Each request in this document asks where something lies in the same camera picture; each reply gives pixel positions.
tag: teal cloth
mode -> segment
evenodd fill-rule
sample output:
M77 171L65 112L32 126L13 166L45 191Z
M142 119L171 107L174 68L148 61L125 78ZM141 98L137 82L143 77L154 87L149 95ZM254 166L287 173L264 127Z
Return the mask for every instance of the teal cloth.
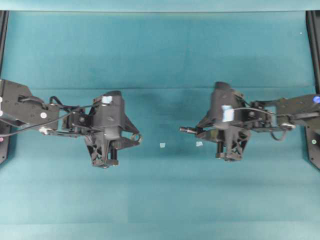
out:
M0 9L62 12L272 12L320 9L318 0L1 0Z
M320 172L302 128L284 142L253 133L234 163L178 132L205 115L215 81L248 101L314 93L304 17L12 12L2 78L68 105L120 89L143 142L99 169L82 138L13 137L0 165L0 237L318 239Z

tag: wire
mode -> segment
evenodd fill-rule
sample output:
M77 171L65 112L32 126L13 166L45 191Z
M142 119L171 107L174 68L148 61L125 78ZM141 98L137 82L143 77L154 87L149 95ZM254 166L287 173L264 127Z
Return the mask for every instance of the wire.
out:
M236 110L251 110L251 111L257 111L257 112L261 112L261 113L265 113L265 114L269 114L269 115L272 115L272 116L278 116L278 117L281 117L281 116L286 116L286 117L293 117L292 114L289 114L289 113L281 113L281 114L277 114L277 113L274 113L274 112L269 112L269 111L265 111L265 110L261 110L261 109L258 109L258 108L253 108L253 107L238 107L238 108L234 108L233 109L234 111ZM274 134L274 132L271 130L270 131L270 134L271 134L271 137L276 140L276 141L283 141L286 137L286 134L287 134L287 131L288 130L283 130L283 134L280 138L277 138Z
M35 124L35 125L32 125L32 126L28 126L28 127L25 127L23 129L20 129L20 130L17 130L15 132L11 132L11 133L7 133L7 134L0 134L0 138L5 138L5 137L10 137L10 136L13 136L13 135L16 135L16 134L20 134L22 132L25 132L27 130L30 130L30 129L33 129L33 128L39 128L39 127L43 127L43 126L46 126L46 125L49 125L49 124L53 124L61 119L64 119L68 116L70 116L73 112L76 112L78 111L79 109L85 109L85 108L90 108L90 107L93 107L93 105L87 105L87 106L78 106L76 107L75 109L73 109L71 112L65 114L65 115L62 115L54 120L51 120L51 121L47 121L45 123L40 123L40 124Z
M285 139L286 134L287 134L287 130L284 130L284 131L283 131L282 136L281 136L280 138L277 138L277 137L275 136L275 134L274 134L273 131L270 131L270 134L271 134L271 137L272 137L274 140L281 142L281 141L283 141L283 140Z
M272 116L278 116L278 117L280 117L280 116L292 117L293 116L292 114L289 114L289 113L277 114L277 113L274 113L274 112L269 112L269 111L265 111L265 110L261 110L261 109L253 108L253 107L238 107L238 108L234 108L233 110L234 111L236 111L236 110L251 110L251 111L256 111L256 112L269 114L269 115L272 115Z

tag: black cable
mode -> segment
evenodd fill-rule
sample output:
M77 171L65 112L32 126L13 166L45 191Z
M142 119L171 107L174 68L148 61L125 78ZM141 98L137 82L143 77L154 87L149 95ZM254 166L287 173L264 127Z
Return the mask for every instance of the black cable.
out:
M58 98L57 96L51 96L51 97L49 98L49 103L52 104L52 103L54 102L54 100L55 100L55 102L56 102L57 104L62 105L62 102L59 100L59 98Z
M274 112L269 112L269 111L261 110L261 109L254 108L254 107L237 107L237 108L234 108L233 110L234 111L236 111L236 110L251 110L251 111L257 111L257 112L269 114L272 116L278 116L278 117L280 117L280 116L292 117L293 116L292 114L289 114L289 113L277 114Z
M272 137L274 140L281 142L281 141L283 141L283 140L285 139L286 134L287 134L287 130L284 130L284 131L283 131L282 136L281 136L280 138L277 138L277 137L275 136L275 134L274 134L273 131L270 131L270 134L271 134L271 137Z
M35 124L35 125L32 125L32 126L28 126L28 127L25 127L23 129L20 129L20 130L17 130L15 132L11 132L11 133L7 133L7 134L0 134L0 138L5 138L5 137L10 137L10 136L13 136L13 135L16 135L16 134L20 134L22 132L25 132L27 130L30 130L30 129L33 129L33 128L39 128L39 127L43 127L43 126L46 126L46 125L49 125L49 124L53 124L61 119L64 119L68 116L70 116L73 112L76 112L78 111L79 109L85 109L85 108L90 108L92 107L93 105L87 105L87 106L78 106L76 107L75 109L73 109L71 112L65 114L65 115L62 115L54 120L51 120L51 121L48 121L48 122L45 122L45 123L39 123L39 124Z

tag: screw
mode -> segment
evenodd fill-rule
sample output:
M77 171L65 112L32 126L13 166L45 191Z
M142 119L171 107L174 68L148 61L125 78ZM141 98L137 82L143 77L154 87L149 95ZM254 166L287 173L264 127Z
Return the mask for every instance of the screw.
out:
M47 118L47 114L45 112L40 113L40 117L42 119L46 119Z

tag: black metal frame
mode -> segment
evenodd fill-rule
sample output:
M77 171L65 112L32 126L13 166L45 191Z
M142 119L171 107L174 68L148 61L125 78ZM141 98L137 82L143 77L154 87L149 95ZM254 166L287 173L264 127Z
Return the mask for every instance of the black metal frame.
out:
M314 70L315 92L320 94L320 10L306 11L305 20ZM308 158L320 169L320 136L308 127L305 128L305 136Z
M2 63L5 51L5 42L7 34L9 11L0 11L0 76L2 72ZM0 122L0 132L7 134L11 131L11 126ZM0 164L4 162L8 157L9 137L0 138Z

